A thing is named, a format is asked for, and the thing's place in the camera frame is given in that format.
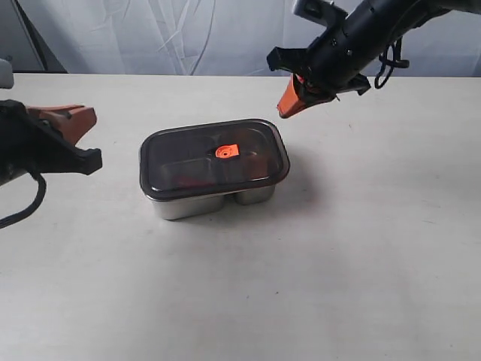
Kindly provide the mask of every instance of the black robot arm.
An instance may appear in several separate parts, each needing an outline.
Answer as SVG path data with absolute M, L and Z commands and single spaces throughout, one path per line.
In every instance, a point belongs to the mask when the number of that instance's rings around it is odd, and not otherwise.
M 364 94 L 371 85 L 360 71 L 377 57 L 383 65 L 374 85 L 382 88 L 395 68 L 410 66 L 401 58 L 403 35 L 450 11 L 481 14 L 481 0 L 364 0 L 349 15 L 334 3 L 299 1 L 295 14 L 326 30 L 308 48 L 276 47 L 268 55 L 272 71 L 293 73 L 278 105 L 280 116 L 330 102 L 339 93 Z

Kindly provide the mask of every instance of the white curtain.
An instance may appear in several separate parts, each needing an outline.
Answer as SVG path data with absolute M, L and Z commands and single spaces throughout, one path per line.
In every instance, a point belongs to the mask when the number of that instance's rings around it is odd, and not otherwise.
M 71 73 L 272 75 L 274 46 L 305 47 L 323 28 L 293 0 L 20 0 Z M 338 0 L 351 11 L 360 0 Z M 449 14 L 405 38 L 397 75 L 481 74 L 481 17 Z M 366 74 L 374 74 L 377 64 Z

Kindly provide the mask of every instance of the transparent lid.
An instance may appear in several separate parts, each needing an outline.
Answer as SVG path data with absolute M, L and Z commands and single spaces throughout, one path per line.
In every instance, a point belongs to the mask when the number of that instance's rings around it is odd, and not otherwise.
M 142 190 L 159 201 L 266 187 L 288 172 L 279 132 L 265 120 L 169 129 L 141 148 Z

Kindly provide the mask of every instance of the white tabletop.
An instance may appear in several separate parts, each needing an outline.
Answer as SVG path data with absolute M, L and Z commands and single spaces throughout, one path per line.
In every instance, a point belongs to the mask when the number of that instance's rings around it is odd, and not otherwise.
M 393 79 L 289 120 L 286 78 L 17 75 L 0 99 L 95 107 L 90 177 L 48 175 L 0 231 L 0 359 L 476 360 L 481 80 Z M 269 202 L 156 218 L 151 133 L 275 122 L 292 162 Z M 0 215 L 36 191 L 0 188 Z

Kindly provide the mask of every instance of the stainless steel container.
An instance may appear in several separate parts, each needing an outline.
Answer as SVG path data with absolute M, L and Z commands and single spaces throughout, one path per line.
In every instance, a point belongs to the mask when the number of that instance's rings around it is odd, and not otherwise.
M 241 205 L 267 201 L 289 173 L 277 128 L 257 119 L 157 132 L 140 162 L 141 188 L 166 220 L 218 211 L 232 193 Z

